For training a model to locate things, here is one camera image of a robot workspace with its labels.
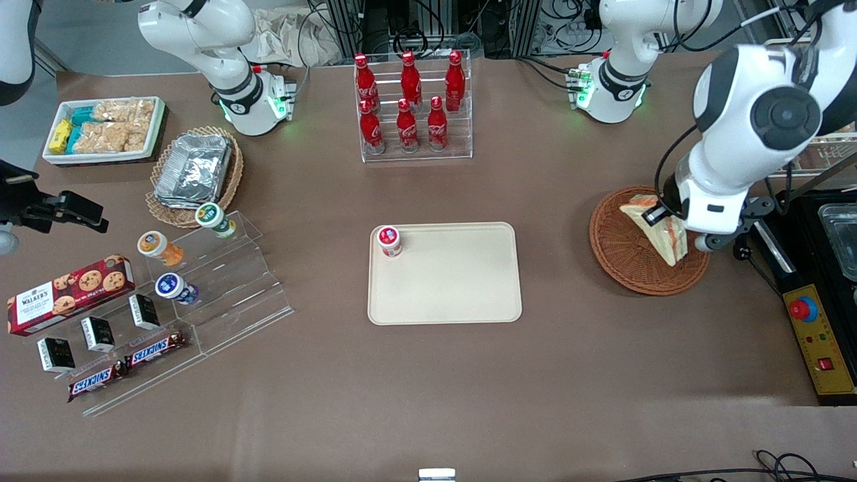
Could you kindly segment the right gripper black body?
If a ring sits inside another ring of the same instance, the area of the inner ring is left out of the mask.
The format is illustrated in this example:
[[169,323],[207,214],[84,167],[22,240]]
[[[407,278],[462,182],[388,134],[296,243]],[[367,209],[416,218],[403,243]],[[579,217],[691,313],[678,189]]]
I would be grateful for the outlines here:
[[43,219],[42,202],[47,195],[40,192],[35,180],[39,174],[1,162],[1,224],[23,226],[37,232],[49,232],[52,221]]

